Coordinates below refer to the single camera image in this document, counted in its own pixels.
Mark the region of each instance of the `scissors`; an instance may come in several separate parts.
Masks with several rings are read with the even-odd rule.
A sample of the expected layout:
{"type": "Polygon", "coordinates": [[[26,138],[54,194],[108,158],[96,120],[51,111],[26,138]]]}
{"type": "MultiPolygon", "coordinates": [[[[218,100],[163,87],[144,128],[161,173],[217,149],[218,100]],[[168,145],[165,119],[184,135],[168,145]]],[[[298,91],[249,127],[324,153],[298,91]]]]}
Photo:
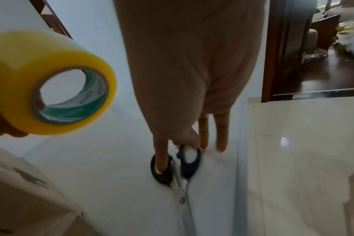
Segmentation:
{"type": "Polygon", "coordinates": [[[201,153],[197,149],[196,159],[192,163],[185,161],[184,145],[180,145],[178,153],[178,168],[174,165],[173,157],[168,154],[168,167],[163,174],[155,171],[155,155],[151,159],[151,173],[161,184],[173,189],[178,200],[179,217],[178,222],[184,236],[196,236],[193,217],[191,215],[189,202],[187,199],[187,187],[189,179],[195,174],[199,167],[201,153]]]}

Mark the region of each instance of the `packing tape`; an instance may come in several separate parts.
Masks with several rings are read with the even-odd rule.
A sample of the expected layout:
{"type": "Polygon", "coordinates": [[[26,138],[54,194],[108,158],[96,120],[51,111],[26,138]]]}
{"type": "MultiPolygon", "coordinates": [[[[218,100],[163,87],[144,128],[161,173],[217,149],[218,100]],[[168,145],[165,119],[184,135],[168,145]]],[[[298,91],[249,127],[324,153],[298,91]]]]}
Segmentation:
{"type": "Polygon", "coordinates": [[[116,93],[115,74],[104,60],[72,39],[49,31],[0,33],[0,114],[14,127],[37,135],[58,135],[93,122],[116,93]],[[38,110],[42,85],[53,76],[81,69],[82,91],[38,110]]]}

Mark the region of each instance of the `hand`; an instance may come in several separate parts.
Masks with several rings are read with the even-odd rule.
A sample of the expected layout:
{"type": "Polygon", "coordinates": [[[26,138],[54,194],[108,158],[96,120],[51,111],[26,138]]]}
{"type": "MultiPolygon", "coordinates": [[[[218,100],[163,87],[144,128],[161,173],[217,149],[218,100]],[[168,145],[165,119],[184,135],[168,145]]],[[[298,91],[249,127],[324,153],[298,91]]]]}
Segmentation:
{"type": "MultiPolygon", "coordinates": [[[[37,101],[37,107],[39,110],[43,110],[45,108],[45,105],[41,99],[37,101]]],[[[8,134],[17,138],[25,137],[28,135],[28,133],[13,127],[4,117],[0,115],[0,136],[4,134],[8,134]]]]}
{"type": "Polygon", "coordinates": [[[264,0],[115,0],[134,92],[153,134],[156,166],[168,141],[216,149],[228,143],[230,109],[249,80],[261,42],[264,0]],[[199,135],[192,129],[198,120],[199,135]]]}

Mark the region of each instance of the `black scissor handle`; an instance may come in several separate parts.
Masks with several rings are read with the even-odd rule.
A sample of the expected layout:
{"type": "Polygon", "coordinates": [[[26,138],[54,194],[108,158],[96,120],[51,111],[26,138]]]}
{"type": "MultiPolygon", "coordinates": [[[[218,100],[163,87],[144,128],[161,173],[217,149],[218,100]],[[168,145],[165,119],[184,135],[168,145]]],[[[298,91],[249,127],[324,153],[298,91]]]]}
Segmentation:
{"type": "Polygon", "coordinates": [[[161,184],[168,185],[169,187],[170,187],[170,183],[173,180],[173,170],[171,166],[172,161],[173,161],[173,157],[168,154],[168,167],[165,170],[165,172],[162,174],[158,174],[155,171],[155,155],[152,157],[151,164],[150,164],[152,176],[156,179],[156,181],[158,181],[161,184]]]}
{"type": "Polygon", "coordinates": [[[197,149],[196,158],[192,163],[187,163],[185,161],[184,146],[180,145],[178,148],[177,158],[181,161],[181,174],[184,178],[191,178],[199,167],[201,154],[200,149],[197,149]]]}

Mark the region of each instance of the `scissor blade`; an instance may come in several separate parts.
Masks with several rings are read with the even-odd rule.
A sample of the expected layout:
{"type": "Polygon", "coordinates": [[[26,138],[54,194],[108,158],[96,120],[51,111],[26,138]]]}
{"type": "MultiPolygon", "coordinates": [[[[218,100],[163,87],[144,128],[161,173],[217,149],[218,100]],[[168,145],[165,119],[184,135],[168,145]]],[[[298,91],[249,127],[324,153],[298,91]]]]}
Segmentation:
{"type": "Polygon", "coordinates": [[[178,196],[179,224],[183,236],[196,236],[193,218],[186,194],[181,192],[178,196]]]}

